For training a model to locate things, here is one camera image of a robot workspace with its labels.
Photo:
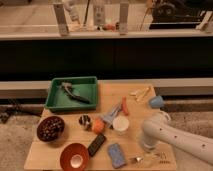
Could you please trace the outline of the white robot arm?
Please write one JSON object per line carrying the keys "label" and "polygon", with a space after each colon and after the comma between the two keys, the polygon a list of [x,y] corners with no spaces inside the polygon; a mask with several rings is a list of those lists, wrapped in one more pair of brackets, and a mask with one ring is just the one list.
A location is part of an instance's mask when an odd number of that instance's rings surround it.
{"label": "white robot arm", "polygon": [[213,139],[176,129],[170,122],[171,117],[164,111],[144,119],[138,137],[141,148],[150,152],[162,141],[213,165]]}

